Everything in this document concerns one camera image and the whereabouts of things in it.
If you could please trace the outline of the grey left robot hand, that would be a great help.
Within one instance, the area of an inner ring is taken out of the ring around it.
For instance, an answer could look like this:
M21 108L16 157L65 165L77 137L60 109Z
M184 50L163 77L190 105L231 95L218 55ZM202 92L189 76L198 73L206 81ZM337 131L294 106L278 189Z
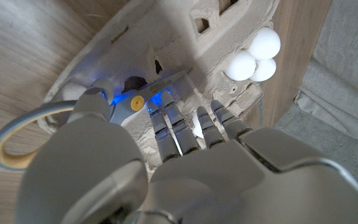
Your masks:
M17 223L358 223L358 183L343 166L276 129L253 130L220 102L200 107L197 140L164 91L174 132L152 110L165 161L147 175L130 134L109 122L114 90L97 79L22 179Z

